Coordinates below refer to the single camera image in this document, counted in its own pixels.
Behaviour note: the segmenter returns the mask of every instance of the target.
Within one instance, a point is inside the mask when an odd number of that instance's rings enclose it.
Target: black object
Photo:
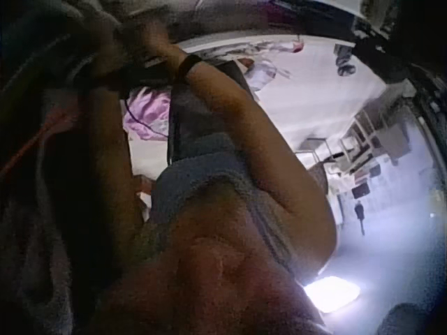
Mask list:
[[[188,72],[193,68],[193,66],[201,61],[202,59],[195,54],[188,55],[179,66],[179,70],[177,71],[177,81],[184,81],[184,78],[188,75]]]
[[[369,190],[368,183],[363,183],[363,184],[353,188],[351,191],[352,191],[352,195],[354,196],[354,199],[361,198],[361,197],[371,193],[371,191]]]
[[[356,67],[350,64],[343,65],[338,68],[337,73],[340,77],[348,77],[349,75],[356,73]]]

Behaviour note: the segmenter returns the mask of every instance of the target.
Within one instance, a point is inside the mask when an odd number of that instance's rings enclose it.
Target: white object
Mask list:
[[[357,299],[360,288],[344,279],[330,276],[309,284],[305,292],[318,310],[331,313]]]

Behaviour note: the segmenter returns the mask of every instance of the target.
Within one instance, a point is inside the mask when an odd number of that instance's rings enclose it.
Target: skin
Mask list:
[[[148,52],[163,57],[176,73],[187,54],[169,43],[164,28],[150,23],[142,35]],[[107,71],[113,47],[103,50],[98,73]],[[286,229],[300,237],[294,244],[307,260],[304,271],[316,275],[336,243],[324,194],[238,84],[205,63],[196,64],[186,80],[226,122],[257,187],[293,218]],[[104,296],[91,333],[253,334],[264,324],[284,325],[296,317],[322,323],[302,287],[269,254],[246,204],[225,182],[208,186],[185,204],[173,223],[169,246],[157,259],[136,258],[133,244],[142,220],[118,97],[100,88],[89,93],[87,102],[94,169],[109,212],[115,256],[125,273]]]

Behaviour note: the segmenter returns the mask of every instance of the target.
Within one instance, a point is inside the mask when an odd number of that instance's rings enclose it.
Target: hand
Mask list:
[[[143,25],[141,38],[147,51],[155,54],[159,54],[160,51],[171,46],[168,30],[158,20],[151,20]]]
[[[88,3],[80,2],[78,9],[84,15],[84,33],[97,50],[93,62],[93,76],[102,76],[121,68],[126,61],[126,53],[122,44],[115,38],[121,24],[111,14],[98,11]]]

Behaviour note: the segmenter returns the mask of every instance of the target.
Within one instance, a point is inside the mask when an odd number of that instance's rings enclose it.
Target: person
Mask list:
[[[110,72],[122,51],[112,32],[101,31],[95,75]],[[144,25],[141,44],[166,60],[226,132],[185,144],[156,180],[143,224],[119,95],[107,87],[87,92],[90,150],[122,276],[86,332],[329,334],[301,285],[335,249],[325,195],[240,85],[191,63],[159,22]]]
[[[363,220],[365,219],[365,210],[363,209],[363,205],[360,200],[354,207],[354,211],[356,211],[357,219],[360,221],[360,228],[362,229],[362,235],[365,236],[365,229],[363,227]]]

